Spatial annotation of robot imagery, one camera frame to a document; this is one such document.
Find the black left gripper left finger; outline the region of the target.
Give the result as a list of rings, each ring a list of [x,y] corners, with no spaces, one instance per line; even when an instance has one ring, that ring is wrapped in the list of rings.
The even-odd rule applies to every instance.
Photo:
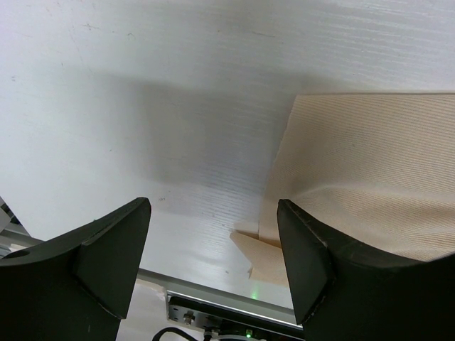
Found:
[[[151,217],[145,197],[1,259],[2,340],[115,340]]]

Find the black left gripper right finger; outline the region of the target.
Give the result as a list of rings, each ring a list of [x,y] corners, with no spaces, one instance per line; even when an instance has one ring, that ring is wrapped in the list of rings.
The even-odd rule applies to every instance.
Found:
[[[454,256],[367,245],[290,200],[277,207],[294,315],[307,340],[453,340]]]

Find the beige trousers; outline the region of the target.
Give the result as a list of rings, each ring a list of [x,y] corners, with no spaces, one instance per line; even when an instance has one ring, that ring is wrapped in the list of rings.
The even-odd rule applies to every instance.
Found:
[[[383,251],[454,253],[454,95],[296,97],[267,181],[258,234],[231,240],[254,280],[285,286],[279,200]]]

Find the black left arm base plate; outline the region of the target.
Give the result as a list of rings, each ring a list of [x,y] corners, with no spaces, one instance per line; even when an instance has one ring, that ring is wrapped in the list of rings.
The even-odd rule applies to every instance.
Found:
[[[304,340],[302,327],[254,313],[172,296],[170,321],[203,331],[204,340]]]

